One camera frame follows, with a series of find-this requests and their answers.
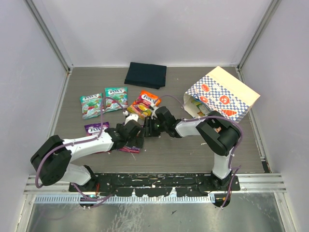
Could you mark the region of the green tea snack packet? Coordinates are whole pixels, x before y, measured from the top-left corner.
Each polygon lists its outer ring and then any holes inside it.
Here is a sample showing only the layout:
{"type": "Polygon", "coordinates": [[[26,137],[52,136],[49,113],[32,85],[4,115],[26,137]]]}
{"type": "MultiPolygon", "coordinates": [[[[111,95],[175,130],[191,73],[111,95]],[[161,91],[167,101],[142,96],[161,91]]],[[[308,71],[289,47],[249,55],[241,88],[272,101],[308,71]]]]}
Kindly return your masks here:
{"type": "Polygon", "coordinates": [[[196,101],[195,99],[192,99],[191,104],[193,105],[194,110],[196,111],[198,116],[206,116],[210,113],[206,105],[200,101],[196,101]]]}

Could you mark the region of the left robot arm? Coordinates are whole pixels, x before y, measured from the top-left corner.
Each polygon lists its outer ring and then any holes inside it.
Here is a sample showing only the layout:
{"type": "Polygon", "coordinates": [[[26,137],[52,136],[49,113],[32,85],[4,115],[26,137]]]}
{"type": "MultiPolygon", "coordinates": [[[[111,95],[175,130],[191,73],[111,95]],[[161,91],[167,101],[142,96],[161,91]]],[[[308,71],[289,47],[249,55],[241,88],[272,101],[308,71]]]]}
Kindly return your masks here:
{"type": "Polygon", "coordinates": [[[85,191],[95,189],[98,178],[89,166],[73,165],[72,161],[98,152],[118,150],[131,142],[143,143],[145,129],[135,120],[117,124],[96,135],[78,139],[61,139],[53,135],[31,157],[36,170],[35,186],[41,188],[58,181],[79,185],[85,191]]]}

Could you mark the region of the pink snack packet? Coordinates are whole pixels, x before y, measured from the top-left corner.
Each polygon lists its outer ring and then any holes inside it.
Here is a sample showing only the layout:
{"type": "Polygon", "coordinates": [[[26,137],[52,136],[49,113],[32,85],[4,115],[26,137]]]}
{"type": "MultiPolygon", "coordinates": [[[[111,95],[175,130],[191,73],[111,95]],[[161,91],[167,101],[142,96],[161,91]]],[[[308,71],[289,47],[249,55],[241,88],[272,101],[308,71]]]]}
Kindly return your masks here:
{"type": "Polygon", "coordinates": [[[124,146],[120,149],[118,149],[118,151],[122,151],[122,152],[127,152],[127,153],[139,153],[140,152],[140,148],[139,147],[129,147],[129,146],[124,146]]]}
{"type": "Polygon", "coordinates": [[[103,124],[93,123],[93,124],[84,125],[84,129],[85,129],[87,136],[95,136],[97,138],[98,134],[101,131],[101,127],[103,127],[103,131],[104,131],[105,129],[109,128],[109,126],[110,126],[109,122],[103,122],[103,124]]]}

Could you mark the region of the orange snack packet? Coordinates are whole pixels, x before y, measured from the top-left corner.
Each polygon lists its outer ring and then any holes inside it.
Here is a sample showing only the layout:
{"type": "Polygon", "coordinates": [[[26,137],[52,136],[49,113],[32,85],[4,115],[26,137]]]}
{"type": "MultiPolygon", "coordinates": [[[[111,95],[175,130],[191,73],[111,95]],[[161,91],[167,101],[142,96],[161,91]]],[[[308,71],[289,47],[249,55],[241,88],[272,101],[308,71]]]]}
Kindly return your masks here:
{"type": "Polygon", "coordinates": [[[144,120],[152,113],[151,104],[158,106],[161,103],[159,97],[146,90],[142,90],[137,99],[127,108],[130,113],[137,114],[140,119],[144,120]]]}

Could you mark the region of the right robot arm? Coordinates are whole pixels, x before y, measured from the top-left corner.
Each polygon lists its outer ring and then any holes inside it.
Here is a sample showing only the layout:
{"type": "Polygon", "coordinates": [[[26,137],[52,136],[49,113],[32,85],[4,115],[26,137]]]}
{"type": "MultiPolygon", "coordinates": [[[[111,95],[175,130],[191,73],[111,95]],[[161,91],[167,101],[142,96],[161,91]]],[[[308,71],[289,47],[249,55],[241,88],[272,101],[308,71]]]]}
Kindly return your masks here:
{"type": "Polygon", "coordinates": [[[217,111],[193,119],[176,119],[167,107],[157,108],[144,120],[145,137],[158,137],[165,132],[172,138],[201,136],[214,152],[211,183],[216,190],[223,190],[231,182],[231,160],[241,143],[243,131],[233,120],[217,111]]]}

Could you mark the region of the checkered paper bag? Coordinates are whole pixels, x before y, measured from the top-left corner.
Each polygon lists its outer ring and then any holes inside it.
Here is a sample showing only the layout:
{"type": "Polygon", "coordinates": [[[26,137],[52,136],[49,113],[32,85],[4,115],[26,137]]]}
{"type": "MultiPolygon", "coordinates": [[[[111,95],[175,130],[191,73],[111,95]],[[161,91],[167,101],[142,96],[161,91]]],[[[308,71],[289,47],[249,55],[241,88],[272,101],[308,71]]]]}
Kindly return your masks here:
{"type": "Polygon", "coordinates": [[[259,97],[257,92],[218,66],[184,93],[183,107],[192,117],[199,117],[191,104],[195,99],[205,104],[209,112],[217,111],[239,123],[259,97]]]}

